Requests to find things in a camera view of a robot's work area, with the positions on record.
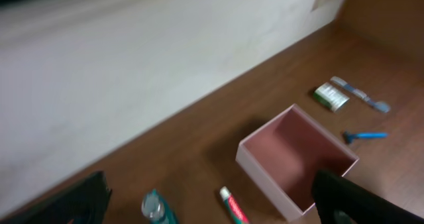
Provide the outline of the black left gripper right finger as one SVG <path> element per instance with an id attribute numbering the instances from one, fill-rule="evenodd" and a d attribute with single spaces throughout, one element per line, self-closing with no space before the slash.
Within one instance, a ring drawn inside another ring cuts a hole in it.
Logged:
<path id="1" fill-rule="evenodd" d="M 328 170 L 316 173 L 311 193 L 322 223 L 423 224 L 422 217 Z"/>

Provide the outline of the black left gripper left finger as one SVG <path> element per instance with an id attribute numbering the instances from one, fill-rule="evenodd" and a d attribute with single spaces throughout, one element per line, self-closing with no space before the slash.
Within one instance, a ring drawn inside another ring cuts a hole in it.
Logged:
<path id="1" fill-rule="evenodd" d="M 112 189 L 102 171 L 1 221 L 1 224 L 102 224 Z"/>

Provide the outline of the blue disposable razor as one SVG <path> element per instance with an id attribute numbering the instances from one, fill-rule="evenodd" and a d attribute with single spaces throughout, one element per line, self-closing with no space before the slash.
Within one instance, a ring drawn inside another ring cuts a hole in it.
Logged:
<path id="1" fill-rule="evenodd" d="M 387 133 L 343 133 L 344 141 L 347 144 L 352 144 L 357 139 L 382 139 L 388 136 Z"/>

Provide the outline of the blue mouthwash bottle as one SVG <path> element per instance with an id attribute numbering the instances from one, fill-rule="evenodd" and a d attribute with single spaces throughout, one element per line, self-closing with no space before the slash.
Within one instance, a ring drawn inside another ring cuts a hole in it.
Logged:
<path id="1" fill-rule="evenodd" d="M 175 212 L 156 191 L 146 194 L 141 205 L 142 214 L 150 224 L 178 224 Z"/>

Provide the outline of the red green toothpaste tube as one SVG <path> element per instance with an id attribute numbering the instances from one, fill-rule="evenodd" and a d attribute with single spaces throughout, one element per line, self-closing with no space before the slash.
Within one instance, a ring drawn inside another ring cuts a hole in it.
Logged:
<path id="1" fill-rule="evenodd" d="M 232 193 L 229 191 L 229 189 L 226 186 L 223 186 L 219 190 L 219 195 L 221 196 L 221 199 L 223 200 L 223 203 L 225 204 L 225 207 L 228 209 L 229 214 L 235 224 L 250 223 L 247 216 L 244 214 L 244 212 L 238 205 L 238 202 L 236 201 L 236 199 L 234 198 L 234 196 L 232 195 Z"/>

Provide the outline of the green white soap box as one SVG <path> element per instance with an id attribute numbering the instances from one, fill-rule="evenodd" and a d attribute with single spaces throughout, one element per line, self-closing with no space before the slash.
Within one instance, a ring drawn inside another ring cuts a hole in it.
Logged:
<path id="1" fill-rule="evenodd" d="M 319 86 L 314 92 L 313 97 L 332 112 L 338 111 L 349 101 L 349 97 L 340 92 L 329 83 Z"/>

